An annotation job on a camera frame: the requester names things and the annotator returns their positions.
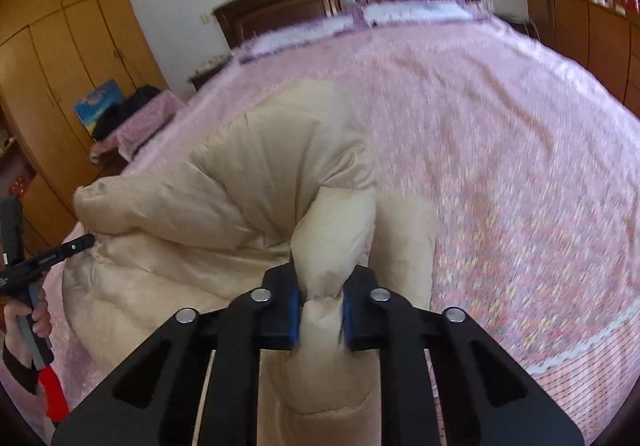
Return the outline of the beige puffer down jacket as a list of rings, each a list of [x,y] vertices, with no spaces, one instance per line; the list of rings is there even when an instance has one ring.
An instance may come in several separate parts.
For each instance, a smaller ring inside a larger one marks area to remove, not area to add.
[[[300,341],[262,359],[259,443],[378,444],[378,359],[346,348],[343,285],[366,265],[427,307],[437,214],[416,195],[383,195],[376,170],[347,89],[284,88],[175,164],[77,190],[96,243],[65,264],[66,320],[111,370],[178,309],[225,307],[293,262],[305,294]]]

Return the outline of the black clothes on chair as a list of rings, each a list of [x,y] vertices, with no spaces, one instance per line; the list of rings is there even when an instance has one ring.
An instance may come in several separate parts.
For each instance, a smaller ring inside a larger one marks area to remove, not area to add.
[[[104,140],[159,93],[160,90],[158,88],[152,85],[144,85],[138,88],[130,97],[122,100],[122,102],[109,106],[96,121],[96,126],[94,126],[92,132],[93,139],[96,141]]]

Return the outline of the red spotted box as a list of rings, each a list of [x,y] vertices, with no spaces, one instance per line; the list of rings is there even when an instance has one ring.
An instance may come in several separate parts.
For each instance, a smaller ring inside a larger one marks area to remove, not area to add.
[[[9,185],[8,192],[9,195],[13,195],[14,197],[21,198],[29,189],[32,184],[32,180],[34,177],[29,174],[20,174],[17,175],[16,178]]]

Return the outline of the blue picture poster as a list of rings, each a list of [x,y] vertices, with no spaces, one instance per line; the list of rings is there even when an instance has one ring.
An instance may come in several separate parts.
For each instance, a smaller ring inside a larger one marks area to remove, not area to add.
[[[96,123],[98,123],[101,115],[110,106],[115,106],[115,104],[122,103],[124,100],[125,95],[116,80],[108,80],[91,91],[90,94],[87,94],[85,98],[76,102],[73,109],[87,132],[93,135],[94,128],[96,128]]]

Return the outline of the dark wooden nightstand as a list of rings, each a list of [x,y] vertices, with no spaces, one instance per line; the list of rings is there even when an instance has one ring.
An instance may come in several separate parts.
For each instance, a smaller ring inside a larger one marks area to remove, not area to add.
[[[202,63],[189,77],[189,82],[195,90],[200,90],[209,80],[221,72],[232,59],[232,54],[217,54],[217,56]]]

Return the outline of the orange wooden wardrobe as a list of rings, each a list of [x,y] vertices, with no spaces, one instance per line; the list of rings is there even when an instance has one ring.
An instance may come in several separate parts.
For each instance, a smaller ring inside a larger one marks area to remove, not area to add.
[[[130,0],[1,0],[1,127],[24,165],[1,163],[1,191],[17,175],[34,177],[20,198],[30,254],[72,231],[78,187],[126,165],[116,153],[90,160],[93,140],[73,109],[108,80],[125,96],[167,86]]]

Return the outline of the pink floral bedspread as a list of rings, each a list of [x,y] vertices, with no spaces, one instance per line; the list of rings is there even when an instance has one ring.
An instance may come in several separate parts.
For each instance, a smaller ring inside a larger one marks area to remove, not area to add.
[[[639,377],[639,123],[586,70],[496,19],[360,28],[233,61],[119,176],[175,164],[284,88],[347,89],[378,189],[435,206],[431,301],[465,309],[586,442]],[[111,370],[47,281],[55,370],[77,405]]]

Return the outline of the left purple frilled pillow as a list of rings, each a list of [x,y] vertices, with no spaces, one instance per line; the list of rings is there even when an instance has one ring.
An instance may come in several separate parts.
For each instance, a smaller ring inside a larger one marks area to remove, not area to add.
[[[244,42],[236,55],[242,63],[250,62],[277,54],[277,52],[285,49],[310,45],[314,42],[321,42],[322,40],[348,33],[356,30],[358,26],[358,20],[349,14],[299,23],[257,35]]]

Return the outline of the purple frilled pillow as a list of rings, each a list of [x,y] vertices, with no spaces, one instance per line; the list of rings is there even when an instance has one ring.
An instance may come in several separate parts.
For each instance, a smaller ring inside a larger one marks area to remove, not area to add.
[[[314,42],[321,42],[322,40],[348,33],[356,30],[358,26],[358,20],[349,14],[299,23],[257,35],[244,42],[236,55],[242,63],[250,62],[277,54],[277,52],[285,49],[310,45]]]
[[[367,28],[402,24],[446,24],[484,21],[492,14],[465,0],[382,0],[360,5],[356,20]]]

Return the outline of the wooden dresser cabinet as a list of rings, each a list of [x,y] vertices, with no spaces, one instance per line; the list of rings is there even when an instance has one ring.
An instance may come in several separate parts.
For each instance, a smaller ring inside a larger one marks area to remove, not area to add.
[[[540,41],[588,70],[639,113],[639,17],[589,0],[527,0]]]

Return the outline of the right purple frilled pillow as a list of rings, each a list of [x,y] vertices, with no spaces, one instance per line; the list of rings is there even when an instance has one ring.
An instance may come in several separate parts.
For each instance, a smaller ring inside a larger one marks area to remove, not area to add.
[[[360,5],[356,20],[367,28],[402,24],[446,24],[484,21],[492,14],[465,0],[382,0]]]

